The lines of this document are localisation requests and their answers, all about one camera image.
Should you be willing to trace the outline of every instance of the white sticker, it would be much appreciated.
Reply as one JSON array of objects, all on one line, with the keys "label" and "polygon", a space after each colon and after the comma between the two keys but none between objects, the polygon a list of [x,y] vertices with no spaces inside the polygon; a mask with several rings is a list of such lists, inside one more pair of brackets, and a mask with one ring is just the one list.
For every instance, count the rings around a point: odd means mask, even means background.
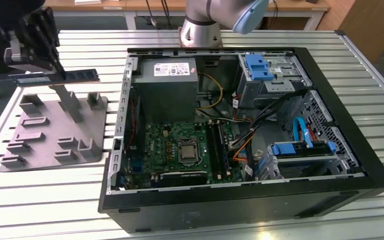
[{"label": "white sticker", "polygon": [[251,167],[249,167],[249,165],[246,165],[246,172],[249,173],[250,176],[253,176],[253,169]]},{"label": "white sticker", "polygon": [[187,62],[155,64],[155,76],[187,75],[191,75],[190,64]]},{"label": "white sticker", "polygon": [[271,72],[273,73],[283,73],[283,71],[281,70],[281,68],[271,68]]},{"label": "white sticker", "polygon": [[254,155],[257,158],[263,156],[263,151],[258,149],[257,154]]},{"label": "white sticker", "polygon": [[239,106],[239,100],[238,100],[238,99],[234,99],[234,101],[233,101],[233,105],[234,105],[234,108],[237,109],[238,106]]},{"label": "white sticker", "polygon": [[329,9],[325,7],[314,7],[313,11],[327,11]]},{"label": "white sticker", "polygon": [[31,78],[18,78],[19,83],[29,84],[29,83],[39,83],[39,82],[51,82],[47,76],[43,77],[31,77]]},{"label": "white sticker", "polygon": [[103,7],[103,9],[107,9],[107,10],[122,10],[123,7],[122,6],[106,6],[106,7]]}]

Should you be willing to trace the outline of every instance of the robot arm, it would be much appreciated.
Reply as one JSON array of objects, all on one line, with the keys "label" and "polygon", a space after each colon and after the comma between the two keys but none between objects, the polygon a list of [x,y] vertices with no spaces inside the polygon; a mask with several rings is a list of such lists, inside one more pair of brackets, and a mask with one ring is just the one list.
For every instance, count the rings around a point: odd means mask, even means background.
[{"label": "robot arm", "polygon": [[181,38],[186,47],[218,47],[221,25],[241,34],[258,27],[269,0],[189,0]]},{"label": "robot arm", "polygon": [[0,28],[11,42],[5,60],[10,67],[66,79],[57,47],[61,45],[53,9],[46,0],[0,0]]}]

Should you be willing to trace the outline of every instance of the motherboard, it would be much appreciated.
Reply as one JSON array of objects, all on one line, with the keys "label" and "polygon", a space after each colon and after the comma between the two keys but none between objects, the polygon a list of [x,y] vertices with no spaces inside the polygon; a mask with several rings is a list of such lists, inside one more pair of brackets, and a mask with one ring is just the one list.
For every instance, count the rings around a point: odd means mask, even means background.
[{"label": "motherboard", "polygon": [[242,182],[242,166],[229,157],[230,122],[149,124],[145,160],[133,162],[142,188]]}]

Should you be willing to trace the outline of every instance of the white slatted table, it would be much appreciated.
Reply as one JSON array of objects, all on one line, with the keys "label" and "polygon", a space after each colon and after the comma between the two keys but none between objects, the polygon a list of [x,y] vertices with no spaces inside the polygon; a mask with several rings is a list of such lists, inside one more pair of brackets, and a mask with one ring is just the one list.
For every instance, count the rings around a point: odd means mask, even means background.
[{"label": "white slatted table", "polygon": [[[307,47],[384,163],[384,79],[346,37],[334,32],[258,31],[242,36],[225,31],[226,47]],[[102,83],[69,85],[85,97],[101,91],[110,99],[107,124],[115,123],[127,48],[178,47],[175,31],[63,31],[59,47],[67,70],[97,68]],[[23,94],[55,100],[47,87],[18,89],[0,118],[0,155],[13,138]],[[113,147],[114,125],[106,126],[105,149]],[[102,240],[129,237],[98,213],[105,160],[63,169],[0,173],[0,239]],[[384,193],[357,201],[323,217],[162,231],[147,239],[384,239]]]}]

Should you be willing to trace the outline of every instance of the open computer tower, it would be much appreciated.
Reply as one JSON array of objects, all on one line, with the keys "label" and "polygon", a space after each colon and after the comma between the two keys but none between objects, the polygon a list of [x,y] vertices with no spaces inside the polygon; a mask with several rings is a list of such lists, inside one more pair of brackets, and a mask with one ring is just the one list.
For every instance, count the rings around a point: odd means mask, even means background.
[{"label": "open computer tower", "polygon": [[322,216],[384,192],[306,48],[129,52],[99,204],[127,232]]}]

